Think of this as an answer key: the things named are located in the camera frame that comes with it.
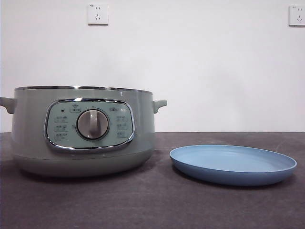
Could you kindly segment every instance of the chrome panel trim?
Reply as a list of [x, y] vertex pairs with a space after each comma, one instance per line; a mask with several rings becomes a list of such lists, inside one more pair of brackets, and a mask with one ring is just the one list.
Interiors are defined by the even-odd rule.
[[[67, 146], [61, 146], [61, 145], [58, 145], [58, 144], [55, 144], [54, 142], [52, 142], [48, 136], [48, 120], [49, 120], [49, 115], [50, 115], [50, 111], [51, 111], [51, 108], [59, 103], [59, 102], [80, 102], [80, 101], [84, 101], [84, 102], [106, 102], [106, 103], [119, 103], [119, 104], [124, 104], [126, 105], [129, 110], [130, 110], [130, 113], [131, 113], [131, 118], [132, 118], [132, 134], [130, 135], [130, 137], [123, 143], [120, 143], [120, 144], [117, 144], [117, 145], [114, 145], [114, 146], [93, 146], [93, 147], [67, 147]], [[54, 101], [53, 103], [50, 104], [50, 106], [48, 107], [48, 111], [47, 111], [47, 116], [46, 116], [46, 121], [44, 123], [44, 136], [47, 140], [47, 142], [51, 143], [52, 146], [55, 146], [57, 149], [67, 149], [67, 150], [93, 150], [91, 153], [97, 153], [95, 150], [96, 149], [117, 149], [121, 146], [124, 146], [125, 144], [131, 142], [134, 138], [134, 132], [135, 132], [135, 123], [134, 123], [134, 117], [133, 117], [133, 112], [132, 112], [132, 108], [131, 106], [124, 102], [124, 101], [120, 101], [120, 100], [111, 100], [111, 99], [86, 99], [86, 98], [74, 98], [74, 99], [60, 99], [60, 100], [56, 100]]]
[[91, 87], [91, 86], [28, 86], [28, 87], [17, 87], [15, 91], [20, 90], [31, 90], [31, 89], [91, 89], [91, 90], [106, 90], [106, 91], [127, 91], [127, 92], [143, 92], [153, 94], [149, 91], [120, 88], [120, 87]]

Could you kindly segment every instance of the silver knob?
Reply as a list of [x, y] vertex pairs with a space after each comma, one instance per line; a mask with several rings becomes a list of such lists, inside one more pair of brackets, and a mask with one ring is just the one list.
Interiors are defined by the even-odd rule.
[[85, 138], [96, 139], [102, 137], [107, 132], [108, 119], [101, 111], [85, 111], [78, 118], [77, 128]]

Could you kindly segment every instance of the blue plate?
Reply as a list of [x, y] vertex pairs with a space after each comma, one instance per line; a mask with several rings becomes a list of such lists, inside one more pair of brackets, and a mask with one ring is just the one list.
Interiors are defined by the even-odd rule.
[[172, 150], [170, 157], [183, 173], [224, 185], [270, 185], [286, 179], [296, 168], [291, 157], [243, 146], [184, 146]]

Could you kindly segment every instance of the cooker base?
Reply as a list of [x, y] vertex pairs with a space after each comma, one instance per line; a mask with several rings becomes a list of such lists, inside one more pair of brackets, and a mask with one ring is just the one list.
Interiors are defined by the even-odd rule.
[[14, 155], [20, 169], [48, 177], [91, 177], [125, 171], [147, 161], [152, 150], [85, 160], [44, 160]]

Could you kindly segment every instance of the control panel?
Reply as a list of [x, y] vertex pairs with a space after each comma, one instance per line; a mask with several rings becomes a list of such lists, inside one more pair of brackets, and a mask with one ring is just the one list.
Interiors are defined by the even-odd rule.
[[45, 136], [68, 149], [108, 148], [132, 140], [134, 120], [123, 101], [67, 99], [54, 102], [46, 119]]

